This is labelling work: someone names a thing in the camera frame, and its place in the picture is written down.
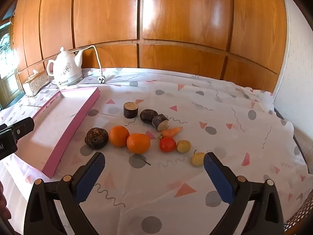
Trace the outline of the person left hand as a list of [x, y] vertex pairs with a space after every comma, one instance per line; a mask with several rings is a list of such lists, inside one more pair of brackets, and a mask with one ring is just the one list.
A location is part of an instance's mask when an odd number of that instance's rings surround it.
[[0, 215], [5, 220], [10, 220], [12, 218], [9, 209], [7, 208], [7, 201], [4, 196], [4, 187], [0, 182]]

